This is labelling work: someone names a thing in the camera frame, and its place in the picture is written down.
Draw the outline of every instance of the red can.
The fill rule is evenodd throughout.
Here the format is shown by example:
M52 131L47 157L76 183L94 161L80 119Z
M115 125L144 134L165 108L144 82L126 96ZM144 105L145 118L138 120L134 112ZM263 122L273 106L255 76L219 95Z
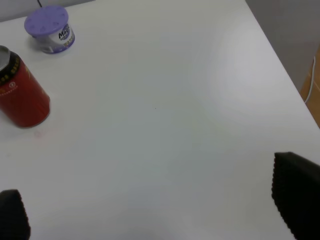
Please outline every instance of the red can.
M0 110L17 126L40 124L50 113L50 98L14 52L0 46Z

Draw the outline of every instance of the gray wall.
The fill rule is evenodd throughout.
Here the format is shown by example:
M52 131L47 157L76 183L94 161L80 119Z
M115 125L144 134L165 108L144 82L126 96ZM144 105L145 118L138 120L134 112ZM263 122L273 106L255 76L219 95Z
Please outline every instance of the gray wall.
M320 43L320 0L246 2L300 90Z
M40 0L43 6L70 6L92 0ZM37 0L0 0L0 22L27 16L38 8Z

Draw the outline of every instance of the wooden surface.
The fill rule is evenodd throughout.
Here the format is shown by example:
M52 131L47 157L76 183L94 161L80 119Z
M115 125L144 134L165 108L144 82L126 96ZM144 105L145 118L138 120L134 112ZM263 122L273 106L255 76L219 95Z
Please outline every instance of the wooden surface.
M310 64L308 74L306 76L306 79L300 91L300 95L303 100L306 100L309 89L310 89L312 67L313 67L313 61ZM314 120L316 121L316 124L320 127L320 47L318 48L316 53L316 63L315 63L315 69L314 69L314 85L312 88L311 96L308 102L306 103L306 106L308 107L310 113L312 114Z

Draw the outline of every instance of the can lid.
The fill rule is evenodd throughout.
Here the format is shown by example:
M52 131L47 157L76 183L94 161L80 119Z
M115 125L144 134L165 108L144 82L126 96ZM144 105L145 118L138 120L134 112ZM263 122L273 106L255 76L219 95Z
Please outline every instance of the can lid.
M24 21L24 29L33 37L53 34L62 29L69 20L62 6L46 6L31 13Z
M10 50L0 45L0 71L2 71L10 61Z

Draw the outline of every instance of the black object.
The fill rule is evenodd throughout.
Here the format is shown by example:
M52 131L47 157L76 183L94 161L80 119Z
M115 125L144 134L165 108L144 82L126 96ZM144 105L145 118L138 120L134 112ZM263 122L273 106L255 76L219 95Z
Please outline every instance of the black object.
M18 190L0 192L0 240L28 240L31 229Z
M42 4L41 4L40 0L36 0L36 1L38 2L39 7L42 8Z
M275 153L272 198L297 240L320 239L320 166L292 152Z

